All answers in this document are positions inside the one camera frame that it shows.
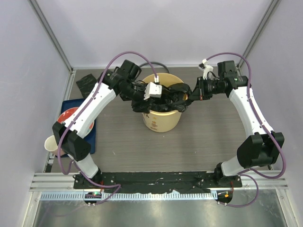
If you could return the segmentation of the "black trash bag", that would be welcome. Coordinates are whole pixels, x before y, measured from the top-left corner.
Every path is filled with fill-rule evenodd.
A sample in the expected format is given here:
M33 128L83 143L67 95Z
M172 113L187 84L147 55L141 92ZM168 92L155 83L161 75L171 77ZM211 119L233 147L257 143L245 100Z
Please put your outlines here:
M191 93L190 86L185 83L162 86L160 98L151 97L146 101L132 101L132 109L134 112L146 114L150 111L167 113L175 110L182 113L192 103L187 101L187 96Z

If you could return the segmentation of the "yellow capybara trash bin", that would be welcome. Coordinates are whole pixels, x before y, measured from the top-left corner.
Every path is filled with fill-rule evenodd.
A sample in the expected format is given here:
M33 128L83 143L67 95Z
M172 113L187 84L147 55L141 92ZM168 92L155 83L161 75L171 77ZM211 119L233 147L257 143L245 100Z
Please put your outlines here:
M153 82L162 86L170 86L176 83L183 83L183 81L170 73L158 73L158 78L155 79L154 75L149 75L143 79L143 83L148 84ZM150 113L143 113L143 121L150 130L155 132L168 132L174 129L180 120L181 112L171 111L167 113L159 113L150 111Z

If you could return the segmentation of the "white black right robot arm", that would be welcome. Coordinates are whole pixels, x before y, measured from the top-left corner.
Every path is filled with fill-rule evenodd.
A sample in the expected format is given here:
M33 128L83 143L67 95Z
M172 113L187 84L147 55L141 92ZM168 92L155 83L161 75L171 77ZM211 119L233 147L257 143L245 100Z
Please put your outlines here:
M239 114L246 139L237 149L236 156L219 163L211 177L216 185L224 187L238 173L245 173L253 167L274 164L285 139L264 118L254 98L249 78L238 75L234 61L223 61L217 66L216 76L208 61L202 60L199 68L203 71L203 76L197 78L188 102L209 100L213 95L226 94Z

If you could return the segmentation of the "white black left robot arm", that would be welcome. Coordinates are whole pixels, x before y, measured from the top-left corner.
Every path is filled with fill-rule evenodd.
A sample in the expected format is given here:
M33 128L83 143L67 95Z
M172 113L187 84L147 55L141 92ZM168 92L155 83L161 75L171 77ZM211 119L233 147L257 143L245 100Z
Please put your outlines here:
M114 70L104 70L76 112L62 123L55 122L52 127L58 150L72 159L85 175L84 183L91 189L100 185L101 171L91 157L91 144L85 140L88 128L118 95L127 100L143 100L144 92L134 85L141 71L138 65L129 60Z

